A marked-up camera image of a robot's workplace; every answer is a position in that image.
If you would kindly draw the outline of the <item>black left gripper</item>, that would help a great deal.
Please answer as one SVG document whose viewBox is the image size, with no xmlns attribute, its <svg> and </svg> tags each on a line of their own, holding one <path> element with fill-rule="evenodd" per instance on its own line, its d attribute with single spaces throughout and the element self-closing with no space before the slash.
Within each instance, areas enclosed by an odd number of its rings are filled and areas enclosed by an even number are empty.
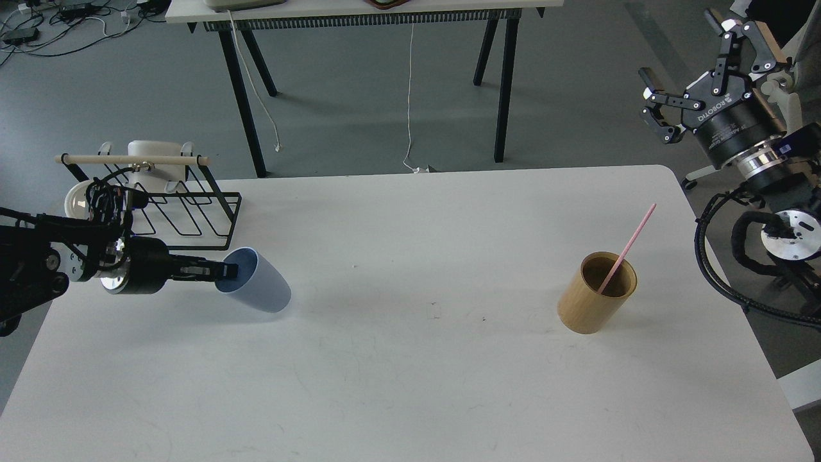
<svg viewBox="0 0 821 462">
<path fill-rule="evenodd" d="M 239 265 L 196 255 L 170 255 L 167 245 L 152 237 L 134 237 L 123 244 L 123 265 L 103 273 L 102 286 L 111 295 L 150 295 L 167 279 L 191 282 L 237 280 Z M 172 262 L 173 273 L 170 275 Z"/>
</svg>

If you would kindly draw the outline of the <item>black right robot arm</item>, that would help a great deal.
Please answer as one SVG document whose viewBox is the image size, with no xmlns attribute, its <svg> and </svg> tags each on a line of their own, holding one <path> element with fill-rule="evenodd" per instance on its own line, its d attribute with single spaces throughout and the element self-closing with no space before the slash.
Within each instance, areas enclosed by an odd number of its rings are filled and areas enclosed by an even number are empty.
<svg viewBox="0 0 821 462">
<path fill-rule="evenodd" d="M 692 133 L 711 167 L 736 167 L 742 183 L 719 193 L 696 219 L 698 268 L 707 283 L 744 312 L 819 328 L 819 124 L 803 123 L 797 61 L 785 55 L 760 21 L 724 19 L 704 12 L 720 38 L 715 67 L 680 96 L 665 91 L 648 67 L 642 120 L 665 144 Z M 747 210 L 731 229 L 731 255 L 754 274 L 795 287 L 804 298 L 798 312 L 768 306 L 724 282 L 707 258 L 710 222 L 727 202 Z"/>
</svg>

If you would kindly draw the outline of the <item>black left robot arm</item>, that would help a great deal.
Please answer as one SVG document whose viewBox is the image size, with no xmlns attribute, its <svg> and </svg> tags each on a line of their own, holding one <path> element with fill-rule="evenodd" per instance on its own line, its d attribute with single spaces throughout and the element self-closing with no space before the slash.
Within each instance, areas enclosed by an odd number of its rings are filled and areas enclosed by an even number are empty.
<svg viewBox="0 0 821 462">
<path fill-rule="evenodd" d="M 90 179 L 84 192 L 88 209 L 80 218 L 2 209 L 2 217 L 12 220 L 2 226 L 2 336 L 17 330 L 24 313 L 64 295 L 71 282 L 97 278 L 111 295 L 150 295 L 168 280 L 238 281 L 237 263 L 175 255 L 161 239 L 136 233 L 134 214 L 173 199 L 185 207 L 218 201 L 235 223 L 239 194 L 224 194 L 216 184 L 203 192 L 150 192 L 140 184 L 115 184 L 123 175 L 125 169 Z"/>
</svg>

